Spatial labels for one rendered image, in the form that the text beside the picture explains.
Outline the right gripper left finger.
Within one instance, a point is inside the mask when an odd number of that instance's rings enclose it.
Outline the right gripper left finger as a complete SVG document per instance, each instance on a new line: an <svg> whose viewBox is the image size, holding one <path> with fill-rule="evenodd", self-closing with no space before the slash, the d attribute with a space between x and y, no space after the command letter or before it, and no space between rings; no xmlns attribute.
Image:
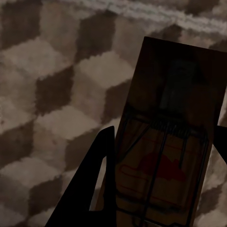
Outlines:
<svg viewBox="0 0 227 227"><path fill-rule="evenodd" d="M105 156L104 208L89 211ZM98 133L45 227L116 227L114 126Z"/></svg>

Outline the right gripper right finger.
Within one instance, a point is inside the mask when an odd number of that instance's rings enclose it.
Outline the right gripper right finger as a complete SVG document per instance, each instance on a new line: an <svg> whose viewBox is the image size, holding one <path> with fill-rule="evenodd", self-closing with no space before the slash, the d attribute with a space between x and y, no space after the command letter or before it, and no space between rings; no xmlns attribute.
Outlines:
<svg viewBox="0 0 227 227"><path fill-rule="evenodd" d="M213 135L213 145L227 164L227 128L216 126Z"/></svg>

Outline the mousetrap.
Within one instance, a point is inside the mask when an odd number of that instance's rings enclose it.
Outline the mousetrap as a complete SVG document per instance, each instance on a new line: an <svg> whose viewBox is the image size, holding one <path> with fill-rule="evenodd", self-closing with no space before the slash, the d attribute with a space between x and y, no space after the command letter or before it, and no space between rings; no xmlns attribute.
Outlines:
<svg viewBox="0 0 227 227"><path fill-rule="evenodd" d="M227 52L144 37L115 136L116 227L193 227L226 87Z"/></svg>

